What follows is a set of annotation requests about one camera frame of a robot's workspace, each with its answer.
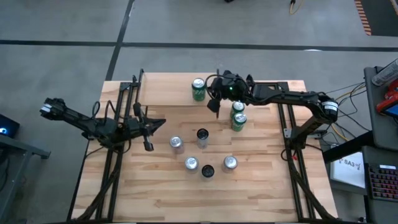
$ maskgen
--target keyboard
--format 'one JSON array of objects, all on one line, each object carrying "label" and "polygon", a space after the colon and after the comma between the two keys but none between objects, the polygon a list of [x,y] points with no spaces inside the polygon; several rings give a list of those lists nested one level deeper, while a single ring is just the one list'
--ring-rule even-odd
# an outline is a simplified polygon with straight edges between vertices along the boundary
[{"label": "keyboard", "polygon": [[376,200],[398,202],[398,170],[394,166],[369,165],[371,197]]}]

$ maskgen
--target green soda can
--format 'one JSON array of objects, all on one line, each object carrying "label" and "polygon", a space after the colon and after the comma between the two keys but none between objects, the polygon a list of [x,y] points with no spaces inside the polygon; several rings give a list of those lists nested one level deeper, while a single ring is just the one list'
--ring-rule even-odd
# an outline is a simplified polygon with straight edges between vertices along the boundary
[{"label": "green soda can", "polygon": [[246,123],[247,117],[243,113],[237,113],[232,118],[232,130],[242,131],[244,124]]},{"label": "green soda can", "polygon": [[244,104],[241,102],[234,102],[232,104],[231,108],[231,119],[237,114],[237,113],[243,113],[244,110]]},{"label": "green soda can", "polygon": [[196,101],[203,101],[206,96],[205,81],[201,78],[196,78],[192,82],[192,97]]}]

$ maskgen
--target orange striped tape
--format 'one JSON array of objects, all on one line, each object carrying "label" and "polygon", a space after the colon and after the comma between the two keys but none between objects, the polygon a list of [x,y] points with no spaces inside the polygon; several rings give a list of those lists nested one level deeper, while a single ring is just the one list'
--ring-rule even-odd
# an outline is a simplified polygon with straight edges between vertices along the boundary
[{"label": "orange striped tape", "polygon": [[361,19],[363,29],[365,30],[365,34],[372,35],[372,30],[371,27],[369,26],[368,18],[365,15],[365,11],[363,10],[361,1],[355,1],[355,6],[356,9],[358,10],[359,18]]}]

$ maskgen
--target gray floor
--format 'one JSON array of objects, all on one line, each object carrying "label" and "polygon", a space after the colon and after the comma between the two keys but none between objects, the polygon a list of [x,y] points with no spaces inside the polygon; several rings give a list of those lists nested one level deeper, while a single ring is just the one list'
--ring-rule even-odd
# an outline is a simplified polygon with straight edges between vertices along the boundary
[{"label": "gray floor", "polygon": [[[116,41],[127,0],[1,1],[0,39]],[[137,0],[126,42],[398,47],[394,37],[363,32],[353,1],[306,0],[289,16],[289,1]],[[28,223],[66,219],[87,141],[66,123],[41,118],[46,97],[89,114],[100,96],[113,47],[0,45],[0,113],[21,123],[18,139],[52,151],[34,158],[13,205],[12,219]],[[147,72],[214,72],[229,69],[258,79],[305,80],[307,89],[329,91],[363,80],[363,68],[386,65],[397,53],[286,50],[122,48],[113,80]],[[340,91],[332,94],[338,96]],[[357,96],[353,117],[370,128],[366,95]],[[353,111],[347,103],[342,109]],[[339,123],[358,135],[348,119]],[[334,190],[339,217],[364,215],[360,195]]]}]

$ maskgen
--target wooden table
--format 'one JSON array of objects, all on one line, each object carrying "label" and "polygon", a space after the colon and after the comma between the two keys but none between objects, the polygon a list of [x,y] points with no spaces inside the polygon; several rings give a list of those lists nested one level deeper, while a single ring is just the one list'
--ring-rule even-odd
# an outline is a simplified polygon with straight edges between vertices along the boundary
[{"label": "wooden table", "polygon": [[[191,82],[208,75],[210,73],[144,74],[139,101],[149,106],[148,117],[166,118],[167,122],[151,139],[153,152],[145,151],[139,138],[133,140],[131,150],[124,155],[114,221],[297,221],[287,163],[280,158],[284,142],[277,105],[247,106],[248,121],[241,132],[234,132],[230,128],[230,101],[222,102],[220,117],[216,119],[206,108],[208,98],[199,103],[192,100]],[[287,82],[291,90],[305,91],[303,81]],[[103,116],[107,100],[116,104],[119,83],[104,83],[99,117]],[[311,112],[304,107],[294,106],[294,112],[298,125],[311,117]],[[209,145],[204,150],[195,144],[195,134],[200,128],[210,132]],[[177,155],[171,150],[169,141],[173,135],[183,138],[183,154]],[[319,146],[312,139],[308,143]],[[90,143],[87,153],[98,147],[97,142]],[[232,174],[221,170],[221,163],[228,155],[239,161]],[[337,217],[322,153],[308,147],[303,155],[311,190],[328,212]],[[202,181],[200,172],[187,173],[184,160],[188,156],[197,157],[200,168],[212,165],[213,180]],[[72,218],[82,214],[98,193],[105,158],[106,150],[103,150],[85,161]],[[304,196],[300,194],[307,217]],[[103,215],[108,211],[108,199]]]}]

